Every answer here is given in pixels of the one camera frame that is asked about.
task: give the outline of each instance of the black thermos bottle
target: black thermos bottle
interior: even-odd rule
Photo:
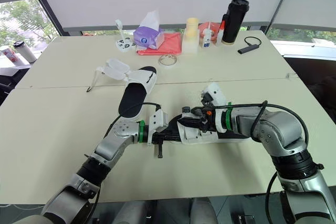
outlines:
[[[222,42],[231,45],[235,42],[244,16],[248,11],[247,0],[232,0],[227,9],[227,13],[223,15],[225,27]]]

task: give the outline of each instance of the black slipper sole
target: black slipper sole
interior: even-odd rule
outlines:
[[[147,70],[156,74],[154,67],[143,67],[139,70]],[[130,83],[125,89],[124,95],[121,98],[118,112],[123,118],[133,118],[139,114],[142,106],[137,106],[133,109],[127,110],[130,107],[144,102],[147,92],[144,86],[140,83]]]

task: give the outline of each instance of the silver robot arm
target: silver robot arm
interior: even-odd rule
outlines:
[[[15,224],[86,223],[93,199],[102,181],[117,163],[125,148],[139,140],[139,123],[117,123],[89,155],[81,169],[72,175],[58,193],[44,206],[40,216],[29,216]]]
[[[323,166],[313,162],[301,136],[301,124],[287,112],[265,110],[251,132],[260,110],[257,107],[233,108],[223,112],[224,118],[229,120],[222,120],[222,125],[262,143],[284,189],[280,196],[282,205],[291,211],[291,222],[309,223],[319,218],[335,223],[336,205],[320,171]]]

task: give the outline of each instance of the green ring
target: green ring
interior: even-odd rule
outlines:
[[[228,108],[227,111],[226,111],[226,114],[225,114],[225,124],[226,124],[226,128],[229,131],[232,130],[232,127],[231,127],[231,124],[230,124],[231,111],[232,111],[232,108]]]
[[[141,120],[139,123],[139,143],[142,143],[144,129],[145,129],[145,121]]]

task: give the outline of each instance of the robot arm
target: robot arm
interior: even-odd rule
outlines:
[[[88,200],[99,193],[101,182],[129,144],[158,144],[162,157],[165,140],[213,143],[223,138],[241,141],[247,137],[261,142],[271,156],[284,189],[280,198],[289,223],[336,222],[336,205],[320,172],[322,165],[313,162],[301,136],[301,124],[294,116],[267,111],[260,104],[223,108],[226,100],[215,84],[202,96],[203,107],[184,107],[182,115],[169,124],[161,109],[150,118],[149,126],[134,122],[115,124],[70,182],[45,205],[41,216],[31,216],[16,224],[87,223],[92,213]]]
[[[192,119],[193,126],[188,116],[182,116],[178,122],[184,126],[184,130],[198,124],[199,137],[202,137],[201,131],[223,132],[225,129],[261,142],[271,156],[284,189],[280,199],[289,223],[299,219],[309,223],[310,216],[322,218],[326,223],[329,223],[328,220],[335,223],[336,204],[320,172],[323,166],[313,162],[307,150],[308,141],[306,143],[302,138],[300,122],[292,114],[270,112],[266,107],[261,108],[261,104],[223,108],[225,106],[217,105],[217,89],[219,87],[215,84],[208,88],[202,94],[204,107],[191,110],[198,118],[197,122],[195,118]]]
[[[230,113],[233,132],[251,136],[260,109],[233,108],[224,113]],[[282,204],[290,208],[291,221],[316,216],[336,222],[335,201],[320,172],[323,166],[313,162],[301,136],[299,121],[286,112],[265,110],[252,134],[271,156],[285,190],[281,193]]]
[[[86,223],[90,218],[93,199],[100,190],[102,181],[117,163],[125,148],[139,140],[139,123],[117,123],[106,137],[98,144],[95,151],[87,156],[87,160],[70,182],[56,193],[44,206],[42,217],[18,223],[37,223],[36,218],[54,224]]]

